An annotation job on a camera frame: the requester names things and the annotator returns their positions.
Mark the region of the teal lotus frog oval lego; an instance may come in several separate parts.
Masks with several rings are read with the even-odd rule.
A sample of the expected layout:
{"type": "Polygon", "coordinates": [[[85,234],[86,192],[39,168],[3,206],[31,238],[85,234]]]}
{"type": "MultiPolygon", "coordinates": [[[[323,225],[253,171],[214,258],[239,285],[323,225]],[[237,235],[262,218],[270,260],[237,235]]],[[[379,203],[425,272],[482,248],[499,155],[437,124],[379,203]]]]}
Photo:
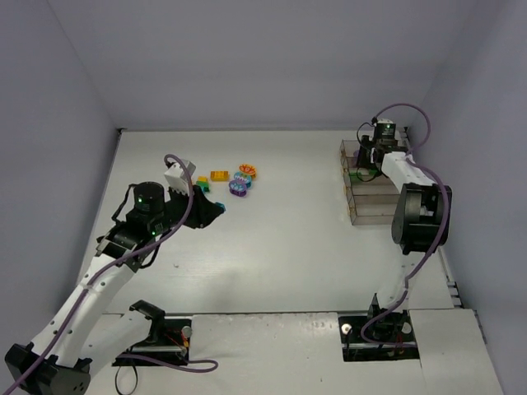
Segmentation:
{"type": "Polygon", "coordinates": [[[233,180],[239,184],[243,184],[247,188],[251,188],[252,186],[252,177],[249,174],[236,172],[233,175],[233,180]]]}

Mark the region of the purple lotus oval lego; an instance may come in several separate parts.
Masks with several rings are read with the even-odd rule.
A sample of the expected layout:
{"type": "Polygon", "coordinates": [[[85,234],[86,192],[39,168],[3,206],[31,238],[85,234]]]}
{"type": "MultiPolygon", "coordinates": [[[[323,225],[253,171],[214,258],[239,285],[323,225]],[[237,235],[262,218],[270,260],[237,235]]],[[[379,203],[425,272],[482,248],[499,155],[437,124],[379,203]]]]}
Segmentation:
{"type": "Polygon", "coordinates": [[[232,180],[229,184],[229,192],[237,197],[244,197],[247,194],[247,186],[239,180],[232,180]]]}

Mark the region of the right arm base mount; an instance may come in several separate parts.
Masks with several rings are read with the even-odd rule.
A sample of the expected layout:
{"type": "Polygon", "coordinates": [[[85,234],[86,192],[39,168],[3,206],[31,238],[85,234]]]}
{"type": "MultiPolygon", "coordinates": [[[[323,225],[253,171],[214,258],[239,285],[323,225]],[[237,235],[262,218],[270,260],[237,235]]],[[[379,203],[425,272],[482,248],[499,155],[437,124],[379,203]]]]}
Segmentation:
{"type": "Polygon", "coordinates": [[[389,312],[376,297],[366,312],[339,314],[338,327],[347,363],[420,358],[409,313],[389,312]]]}

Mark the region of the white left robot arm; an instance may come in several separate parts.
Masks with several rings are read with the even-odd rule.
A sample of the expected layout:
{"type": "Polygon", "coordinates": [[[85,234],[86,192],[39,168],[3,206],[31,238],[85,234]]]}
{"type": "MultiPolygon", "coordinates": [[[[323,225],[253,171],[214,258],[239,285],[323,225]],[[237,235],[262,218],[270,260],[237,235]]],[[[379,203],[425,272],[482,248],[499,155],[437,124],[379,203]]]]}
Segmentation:
{"type": "Polygon", "coordinates": [[[180,227],[203,229],[225,212],[198,185],[181,190],[157,182],[130,184],[124,196],[133,208],[97,240],[96,255],[82,280],[49,324],[29,343],[13,344],[5,363],[14,379],[7,393],[83,394],[108,363],[138,343],[156,344],[166,332],[166,313],[139,300],[109,330],[93,334],[100,316],[120,290],[149,268],[162,242],[180,227]]]}

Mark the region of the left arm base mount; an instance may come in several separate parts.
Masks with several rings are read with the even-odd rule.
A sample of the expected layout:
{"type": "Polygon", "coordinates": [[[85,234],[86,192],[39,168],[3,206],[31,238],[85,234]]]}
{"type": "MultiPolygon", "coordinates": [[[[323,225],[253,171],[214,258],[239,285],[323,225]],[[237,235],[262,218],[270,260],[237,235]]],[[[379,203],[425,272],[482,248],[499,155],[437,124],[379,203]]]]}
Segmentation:
{"type": "Polygon", "coordinates": [[[145,300],[132,304],[130,311],[143,314],[150,323],[147,337],[136,342],[124,351],[132,357],[118,356],[111,364],[113,367],[148,366],[164,364],[187,366],[190,337],[193,324],[190,316],[172,316],[145,300]]]}

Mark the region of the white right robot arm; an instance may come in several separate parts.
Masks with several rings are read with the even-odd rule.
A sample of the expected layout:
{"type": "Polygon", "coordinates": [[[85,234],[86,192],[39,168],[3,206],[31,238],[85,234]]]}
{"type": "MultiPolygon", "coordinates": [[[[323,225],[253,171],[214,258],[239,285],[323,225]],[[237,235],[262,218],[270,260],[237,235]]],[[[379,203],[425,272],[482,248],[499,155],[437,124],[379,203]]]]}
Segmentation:
{"type": "Polygon", "coordinates": [[[357,140],[358,164],[371,165],[396,187],[399,199],[391,223],[391,237],[404,256],[397,274],[374,297],[380,309],[403,311],[414,278],[448,238],[452,190],[413,159],[410,149],[396,137],[396,125],[373,118],[373,135],[357,140]]]}

